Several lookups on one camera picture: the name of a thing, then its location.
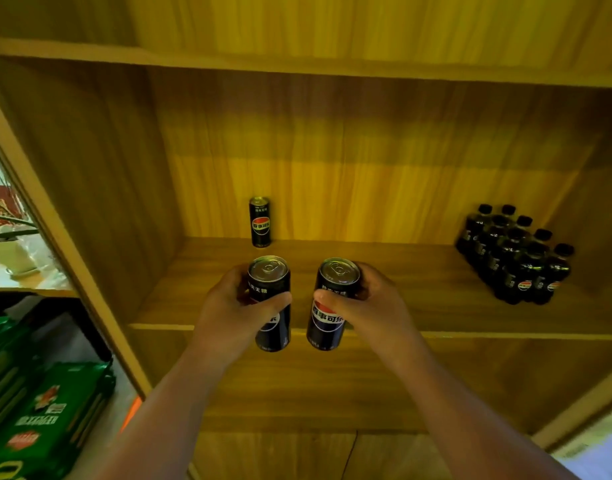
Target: can rim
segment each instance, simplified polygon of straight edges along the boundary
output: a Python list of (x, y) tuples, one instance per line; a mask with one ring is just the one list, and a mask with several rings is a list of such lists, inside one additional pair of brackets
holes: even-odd
[[(273, 260), (277, 260), (277, 261), (279, 261), (279, 262), (280, 262), (280, 263), (282, 263), (284, 266), (286, 266), (286, 272), (285, 272), (284, 274), (282, 274), (282, 275), (281, 275), (279, 278), (277, 278), (276, 280), (271, 280), (271, 281), (262, 281), (262, 280), (260, 280), (259, 278), (255, 278), (255, 277), (254, 277), (252, 274), (250, 274), (250, 270), (252, 269), (252, 267), (253, 267), (253, 265), (254, 265), (255, 263), (260, 262), (261, 260), (266, 260), (266, 259), (268, 259), (268, 260), (273, 259)], [(281, 257), (279, 257), (279, 256), (273, 256), (273, 255), (268, 255), (268, 256), (260, 256), (259, 258), (254, 259), (254, 261), (248, 265), (248, 276), (249, 276), (250, 278), (252, 278), (252, 279), (256, 280), (256, 281), (261, 282), (261, 283), (276, 283), (276, 282), (278, 282), (278, 281), (280, 281), (280, 280), (283, 280), (283, 279), (286, 277), (286, 275), (287, 275), (288, 273), (290, 273), (290, 270), (291, 270), (291, 268), (290, 268), (290, 266), (288, 266), (288, 263), (286, 262), (286, 259), (284, 259), (284, 258), (281, 258)]]
[[(321, 272), (321, 268), (328, 262), (331, 261), (342, 261), (345, 262), (346, 264), (349, 264), (350, 267), (352, 267), (353, 269), (355, 269), (357, 271), (357, 279), (353, 282), (350, 283), (335, 283), (334, 281), (329, 280), (328, 278), (326, 278), (326, 276), (324, 276), (324, 274)], [(324, 259), (321, 264), (319, 265), (319, 270), (318, 270), (319, 275), (324, 278), (328, 283), (333, 283), (336, 286), (350, 286), (350, 285), (354, 285), (356, 282), (358, 282), (359, 280), (361, 280), (361, 269), (359, 268), (359, 266), (357, 266), (353, 261), (350, 261), (350, 259), (346, 259), (346, 258), (340, 258), (340, 257), (331, 257), (331, 258), (326, 258)]]
[(268, 199), (262, 196), (251, 197), (249, 202), (255, 207), (262, 207), (262, 205), (268, 205)]

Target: clear plastic bag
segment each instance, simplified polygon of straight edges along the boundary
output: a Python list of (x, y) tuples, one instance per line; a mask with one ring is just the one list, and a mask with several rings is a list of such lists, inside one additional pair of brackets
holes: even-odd
[[(29, 228), (28, 226), (17, 226), (18, 230)], [(70, 282), (53, 253), (39, 234), (20, 235), (17, 237), (19, 245), (28, 253), (28, 256), (37, 266), (40, 274), (44, 278), (42, 287), (66, 289), (70, 288)]]

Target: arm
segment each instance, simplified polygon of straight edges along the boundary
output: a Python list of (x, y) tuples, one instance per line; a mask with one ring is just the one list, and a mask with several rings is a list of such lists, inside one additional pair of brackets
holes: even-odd
[(433, 357), (388, 278), (361, 264), (366, 300), (316, 290), (404, 383), (455, 480), (574, 480)]
[(91, 480), (182, 479), (202, 415), (223, 372), (255, 333), (291, 302), (289, 292), (244, 305), (248, 267), (231, 269), (208, 293), (188, 348), (155, 387)]

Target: bottle cap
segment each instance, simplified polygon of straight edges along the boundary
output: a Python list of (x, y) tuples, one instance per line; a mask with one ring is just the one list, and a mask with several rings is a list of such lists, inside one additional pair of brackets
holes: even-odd
[(532, 217), (528, 217), (528, 216), (517, 217), (517, 225), (521, 227), (530, 227), (532, 225)]
[(537, 229), (535, 231), (535, 239), (538, 241), (548, 241), (552, 237), (552, 233), (546, 229)]
[(505, 214), (506, 216), (511, 216), (514, 214), (514, 211), (517, 210), (517, 208), (514, 205), (504, 205), (502, 207), (502, 214)]
[(567, 258), (574, 254), (574, 247), (572, 247), (570, 244), (564, 244), (562, 242), (561, 244), (555, 246), (555, 252), (559, 256)]
[(517, 227), (513, 227), (508, 231), (508, 237), (513, 241), (520, 241), (524, 236), (524, 231), (522, 229), (517, 229)]
[(503, 216), (495, 216), (493, 217), (493, 224), (499, 227), (504, 227), (508, 225), (508, 219)]
[(526, 252), (533, 256), (543, 257), (548, 252), (548, 247), (540, 242), (531, 242), (526, 248)]

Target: hand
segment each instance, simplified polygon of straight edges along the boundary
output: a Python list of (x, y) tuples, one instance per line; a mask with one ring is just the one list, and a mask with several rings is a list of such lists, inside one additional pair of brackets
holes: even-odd
[(211, 367), (223, 371), (250, 345), (264, 323), (290, 304), (290, 292), (255, 305), (246, 299), (248, 265), (230, 269), (208, 291), (189, 350)]
[(363, 296), (350, 299), (327, 290), (315, 290), (315, 300), (348, 320), (357, 335), (398, 374), (410, 353), (426, 350), (425, 342), (394, 283), (366, 263), (357, 265), (361, 268)]

